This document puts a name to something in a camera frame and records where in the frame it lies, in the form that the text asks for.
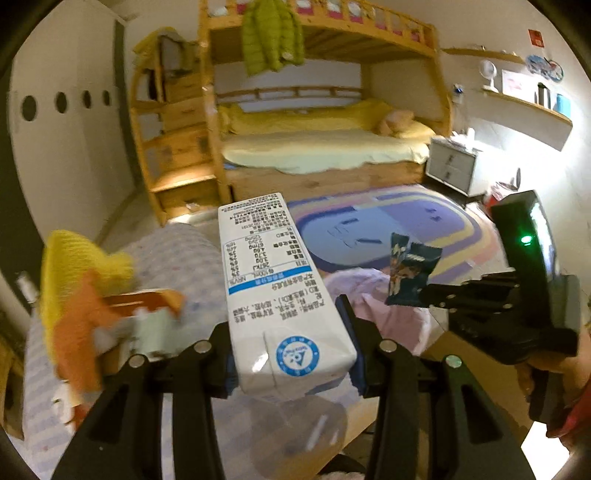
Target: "patterned bedsheet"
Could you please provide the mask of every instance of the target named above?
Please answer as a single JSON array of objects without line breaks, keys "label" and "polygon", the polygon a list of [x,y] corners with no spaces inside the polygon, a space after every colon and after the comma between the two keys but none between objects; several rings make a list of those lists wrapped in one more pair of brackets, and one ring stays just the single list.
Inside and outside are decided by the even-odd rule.
[{"label": "patterned bedsheet", "polygon": [[[125,249],[135,260],[138,288],[174,288],[187,297],[181,321],[187,346],[206,338],[226,320],[219,251],[193,227],[169,225]],[[51,478],[70,436],[51,409],[59,384],[43,344],[43,326],[34,316],[25,359],[24,429],[30,467],[41,480]],[[295,458],[342,444],[346,409],[361,399],[347,377],[319,395],[272,405],[243,395],[213,399],[213,415],[228,479],[273,478]],[[163,478],[174,478],[171,397],[163,408]]]}]

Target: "wooden shelf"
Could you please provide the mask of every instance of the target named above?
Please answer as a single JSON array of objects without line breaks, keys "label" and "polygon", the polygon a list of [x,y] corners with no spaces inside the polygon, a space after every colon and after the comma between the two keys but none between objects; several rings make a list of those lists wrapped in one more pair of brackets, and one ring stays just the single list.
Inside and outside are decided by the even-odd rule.
[{"label": "wooden shelf", "polygon": [[480,50],[478,48],[443,48],[442,51],[449,55],[464,55],[469,57],[482,57],[485,59],[495,59],[511,61],[520,65],[525,65],[525,60],[519,55],[513,55],[512,53],[504,53],[495,50]]},{"label": "wooden shelf", "polygon": [[131,102],[131,108],[134,108],[140,115],[160,113],[165,106],[166,103],[156,101],[133,100]]},{"label": "wooden shelf", "polygon": [[185,185],[215,179],[215,177],[212,163],[192,165],[190,167],[166,172],[156,179],[154,185],[150,188],[150,191],[152,193],[164,192],[165,190],[176,189],[178,187],[184,187]]},{"label": "wooden shelf", "polygon": [[189,125],[188,127],[179,128],[177,130],[171,130],[164,135],[160,135],[158,137],[151,138],[150,140],[146,140],[144,142],[144,148],[152,148],[157,147],[161,144],[168,144],[179,137],[184,137],[187,134],[195,132],[203,137],[207,136],[207,124],[197,124],[197,125]]},{"label": "wooden shelf", "polygon": [[193,215],[195,213],[208,212],[210,210],[217,210],[220,206],[219,202],[212,205],[200,205],[197,209],[189,210],[184,206],[168,207],[165,208],[166,218],[172,220],[173,218],[180,217],[181,215]]},{"label": "wooden shelf", "polygon": [[521,132],[558,151],[564,148],[573,129],[572,121],[560,113],[485,89],[468,89],[466,104],[470,116]]},{"label": "wooden shelf", "polygon": [[546,115],[551,115],[551,116],[555,117],[557,120],[560,120],[561,122],[564,122],[565,124],[570,125],[571,127],[573,126],[572,120],[570,118],[568,118],[567,116],[562,115],[562,113],[554,112],[554,110],[550,110],[548,108],[545,108],[541,105],[538,105],[537,103],[527,102],[526,100],[522,100],[520,98],[512,97],[510,95],[505,95],[503,93],[491,92],[490,90],[485,90],[485,89],[482,89],[482,93],[484,93],[485,95],[490,95],[491,97],[500,98],[502,100],[507,100],[509,102],[519,103],[520,105],[524,105],[526,107],[533,108],[539,112],[545,113]]}]

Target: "white wardrobe door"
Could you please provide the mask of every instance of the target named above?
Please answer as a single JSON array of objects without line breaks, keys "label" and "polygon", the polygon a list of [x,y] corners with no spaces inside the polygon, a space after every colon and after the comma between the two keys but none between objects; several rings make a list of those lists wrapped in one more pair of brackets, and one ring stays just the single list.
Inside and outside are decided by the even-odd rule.
[{"label": "white wardrobe door", "polygon": [[[115,21],[104,9],[85,2],[81,26],[79,88],[88,91],[92,99],[90,108],[81,104],[82,127],[98,188],[106,208],[113,212],[133,189],[116,103]],[[104,92],[109,97],[109,105],[105,105]]]},{"label": "white wardrobe door", "polygon": [[[17,53],[10,129],[25,198],[41,236],[73,230],[94,239],[132,191],[113,74],[114,19],[84,0],[64,0]],[[89,92],[91,108],[83,104]],[[102,92],[112,104],[103,104]],[[56,108],[63,92],[67,109]],[[33,96],[37,114],[21,115]]]},{"label": "white wardrobe door", "polygon": [[[22,190],[45,240],[59,228],[93,238],[108,215],[76,108],[82,14],[81,0],[59,4],[27,38],[12,68],[12,149]],[[66,94],[65,113],[56,109],[58,92]],[[27,96],[37,105],[32,121],[21,112]]]}]

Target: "blue logo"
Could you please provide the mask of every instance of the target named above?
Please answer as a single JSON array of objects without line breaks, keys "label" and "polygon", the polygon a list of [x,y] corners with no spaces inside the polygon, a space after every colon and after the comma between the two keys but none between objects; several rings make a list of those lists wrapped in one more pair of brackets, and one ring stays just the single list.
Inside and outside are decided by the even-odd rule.
[{"label": "blue logo", "polygon": [[318,346],[306,337],[288,337],[277,347],[277,363],[292,377],[303,377],[313,372],[319,359]]}]

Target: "bolt head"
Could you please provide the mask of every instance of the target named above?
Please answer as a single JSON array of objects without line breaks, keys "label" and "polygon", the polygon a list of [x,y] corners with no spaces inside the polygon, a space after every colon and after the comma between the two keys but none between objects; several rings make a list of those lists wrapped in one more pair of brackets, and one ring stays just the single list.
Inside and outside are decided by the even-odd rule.
[{"label": "bolt head", "polygon": [[195,343],[195,345],[193,345],[193,349],[197,353],[207,353],[212,349],[212,344],[207,340],[199,340],[197,343]]},{"label": "bolt head", "polygon": [[445,363],[451,368],[460,368],[462,366],[462,359],[457,355],[448,355],[445,357]]},{"label": "bolt head", "polygon": [[134,355],[129,359],[129,366],[131,368],[139,368],[144,364],[144,362],[145,358],[143,355]]},{"label": "bolt head", "polygon": [[379,343],[379,348],[382,352],[392,353],[396,351],[398,345],[396,342],[394,342],[394,340],[385,339]]}]

